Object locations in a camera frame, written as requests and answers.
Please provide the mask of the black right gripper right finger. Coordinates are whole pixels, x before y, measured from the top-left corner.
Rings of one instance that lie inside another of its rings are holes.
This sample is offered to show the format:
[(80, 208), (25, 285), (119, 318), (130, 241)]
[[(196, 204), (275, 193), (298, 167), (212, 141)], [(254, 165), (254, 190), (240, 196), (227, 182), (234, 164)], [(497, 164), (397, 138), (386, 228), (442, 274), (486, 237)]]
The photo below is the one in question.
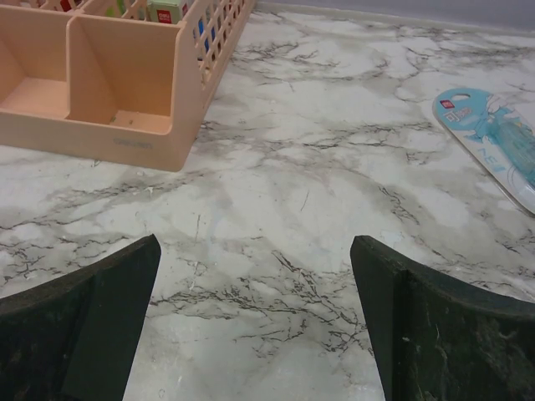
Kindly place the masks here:
[(534, 305), (413, 261), (371, 236), (350, 259), (388, 400), (532, 400)]

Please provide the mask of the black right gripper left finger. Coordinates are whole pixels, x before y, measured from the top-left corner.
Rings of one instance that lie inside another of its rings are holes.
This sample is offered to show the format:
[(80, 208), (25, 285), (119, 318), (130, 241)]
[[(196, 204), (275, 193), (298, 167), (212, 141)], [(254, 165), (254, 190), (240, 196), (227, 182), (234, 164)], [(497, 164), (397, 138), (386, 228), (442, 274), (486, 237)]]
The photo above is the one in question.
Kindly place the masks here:
[(3, 400), (121, 400), (161, 259), (153, 235), (1, 300)]

